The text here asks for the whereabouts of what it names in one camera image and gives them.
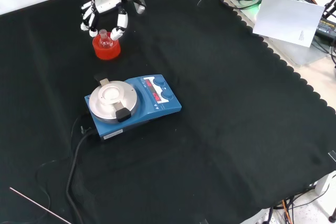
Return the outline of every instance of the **white table surface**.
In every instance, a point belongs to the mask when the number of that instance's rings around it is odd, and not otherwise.
[[[224,0],[229,5],[233,5],[229,0]],[[316,0],[318,4],[324,5],[331,0]],[[253,27],[254,23],[247,18],[240,10],[236,10],[239,16],[242,17],[248,26]],[[269,47],[274,50],[275,53],[280,55],[280,57],[287,62],[287,64],[294,68],[294,71],[299,73],[303,79],[305,79],[308,85],[314,88],[314,91],[319,93],[321,98],[324,99],[328,106],[336,110],[336,71],[334,68],[334,63],[332,62],[330,56],[320,59],[308,66],[295,67],[289,63],[288,60],[281,53],[281,48],[277,49],[270,39],[265,38],[265,42],[268,43]]]

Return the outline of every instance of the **white robot finger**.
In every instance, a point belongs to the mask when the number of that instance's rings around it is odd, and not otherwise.
[[[118,14],[118,23],[117,26],[121,29],[126,29],[127,25],[128,25],[128,15],[127,12],[125,12],[125,10],[123,10],[124,13],[123,14]]]
[[[87,19],[93,13],[92,8],[88,9],[83,15],[83,20]]]
[[[92,13],[91,17],[90,17],[90,20],[89,20],[89,27],[92,27],[92,23],[93,23],[95,17],[96,17],[95,14]]]
[[[97,30],[95,30],[95,31],[91,31],[91,30],[89,30],[89,35],[90,35],[92,38],[95,38],[95,36],[98,35],[98,31],[97,31]]]
[[[89,30],[89,28],[87,27],[87,25],[85,25],[83,22],[80,24],[80,29],[81,29],[82,31],[87,31],[87,30]]]
[[[118,28],[114,28],[111,32],[110,38],[112,40],[117,40],[123,35],[124,31]]]
[[[83,5],[82,5],[81,9],[82,9],[82,10],[85,10],[85,9],[89,8],[91,5],[92,5],[92,2],[91,2],[91,1],[90,1],[90,2],[87,2],[86,4],[83,4]]]

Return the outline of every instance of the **digital display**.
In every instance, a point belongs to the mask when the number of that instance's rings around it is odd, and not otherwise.
[[[159,97],[158,93],[156,92],[155,88],[153,87],[152,83],[150,80],[146,79],[145,80],[149,90],[152,92],[153,96],[154,96],[154,99],[159,102],[161,101],[161,98]]]

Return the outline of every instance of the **black cloth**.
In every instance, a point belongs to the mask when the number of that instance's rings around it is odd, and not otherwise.
[[[162,74],[182,110],[82,146],[72,190],[85,223],[240,223],[332,171],[335,111],[236,12],[219,0],[145,1],[143,15],[126,5],[129,26],[112,61],[95,57],[80,30],[82,0],[0,17],[0,222],[43,214],[8,188],[48,205],[34,172],[68,155],[100,71],[110,80]],[[116,15],[99,28],[111,30]],[[68,159],[54,162],[38,181],[51,210],[75,223],[68,172]]]

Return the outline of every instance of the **red container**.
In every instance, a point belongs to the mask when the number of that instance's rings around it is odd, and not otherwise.
[[[119,40],[114,40],[113,45],[110,48],[100,47],[99,40],[100,40],[100,35],[98,34],[97,36],[95,36],[92,42],[93,48],[95,49],[96,55],[99,59],[111,60],[111,59],[116,58],[120,54],[121,48],[120,48]]]

